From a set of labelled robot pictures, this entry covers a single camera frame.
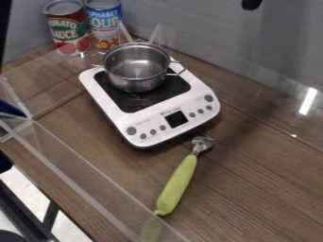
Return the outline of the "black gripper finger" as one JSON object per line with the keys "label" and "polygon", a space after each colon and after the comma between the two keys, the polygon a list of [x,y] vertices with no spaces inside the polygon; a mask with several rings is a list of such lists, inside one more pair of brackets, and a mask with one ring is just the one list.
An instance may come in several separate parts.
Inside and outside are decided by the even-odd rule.
{"label": "black gripper finger", "polygon": [[262,5],[263,0],[242,0],[242,8],[245,10],[255,10]]}

